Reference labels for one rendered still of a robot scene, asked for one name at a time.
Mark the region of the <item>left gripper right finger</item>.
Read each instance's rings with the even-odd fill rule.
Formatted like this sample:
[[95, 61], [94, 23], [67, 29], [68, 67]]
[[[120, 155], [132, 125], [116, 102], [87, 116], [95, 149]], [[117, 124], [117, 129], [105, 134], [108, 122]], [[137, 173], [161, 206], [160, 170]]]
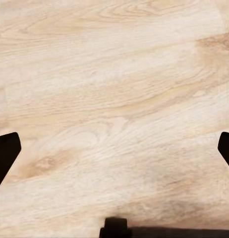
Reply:
[[221, 153], [222, 157], [227, 162], [227, 164], [229, 165], [229, 133], [228, 132], [222, 132], [219, 138], [218, 150]]

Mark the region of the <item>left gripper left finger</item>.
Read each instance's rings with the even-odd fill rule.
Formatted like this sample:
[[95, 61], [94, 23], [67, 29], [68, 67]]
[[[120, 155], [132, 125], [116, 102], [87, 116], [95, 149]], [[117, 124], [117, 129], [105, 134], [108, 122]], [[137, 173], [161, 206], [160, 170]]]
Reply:
[[0, 184], [21, 151], [17, 132], [0, 136]]

